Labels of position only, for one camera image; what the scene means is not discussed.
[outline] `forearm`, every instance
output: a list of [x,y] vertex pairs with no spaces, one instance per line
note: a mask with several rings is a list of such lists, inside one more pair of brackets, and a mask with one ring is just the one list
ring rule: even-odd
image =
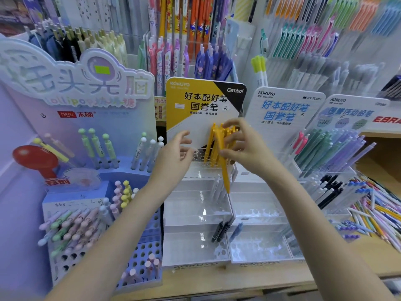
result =
[[281,203],[324,300],[393,300],[292,174],[278,161],[269,167],[262,178]]
[[146,224],[158,208],[157,203],[167,196],[155,186],[143,187],[81,262],[47,295],[46,301],[109,300]]

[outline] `hand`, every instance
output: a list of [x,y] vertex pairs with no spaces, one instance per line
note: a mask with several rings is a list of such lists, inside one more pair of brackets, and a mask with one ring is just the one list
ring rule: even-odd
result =
[[156,188],[171,193],[183,179],[193,159],[194,148],[184,147],[181,144],[191,144],[192,140],[186,138],[189,131],[182,131],[159,150],[156,163],[149,178],[150,184]]
[[239,162],[248,171],[266,180],[266,175],[274,171],[280,162],[266,146],[262,137],[243,118],[233,118],[223,124],[223,128],[239,126],[240,131],[224,138],[224,145],[237,141],[230,149],[220,150],[219,155]]

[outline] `purple wall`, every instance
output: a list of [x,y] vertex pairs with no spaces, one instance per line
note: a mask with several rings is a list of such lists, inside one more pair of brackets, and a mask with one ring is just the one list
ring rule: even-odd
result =
[[29,143],[35,132],[0,84],[0,186],[7,177],[15,178],[0,189],[0,288],[44,295],[51,289],[47,247],[38,247],[43,237],[43,179],[38,172],[19,167],[11,153]]

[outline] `wooden table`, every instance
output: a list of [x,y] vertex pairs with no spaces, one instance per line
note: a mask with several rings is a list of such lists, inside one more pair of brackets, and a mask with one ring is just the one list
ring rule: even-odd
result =
[[[386,173],[373,160],[366,158],[358,169],[377,179],[394,194],[401,196],[401,183]],[[380,277],[401,275],[401,254],[379,238],[362,236],[350,244]],[[287,262],[255,267],[203,267],[163,272],[163,285],[117,295],[112,301],[187,297],[210,293],[248,291],[248,296],[261,294],[261,289],[288,288],[286,291],[316,289],[306,263]]]

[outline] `person's left hand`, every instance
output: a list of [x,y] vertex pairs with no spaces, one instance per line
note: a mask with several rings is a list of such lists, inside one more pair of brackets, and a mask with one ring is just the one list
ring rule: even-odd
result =
[[192,140],[186,138],[189,131],[181,131],[159,150],[156,163],[148,184],[154,185],[159,190],[171,193],[178,183],[183,179],[193,159],[194,148],[181,146],[191,144]]

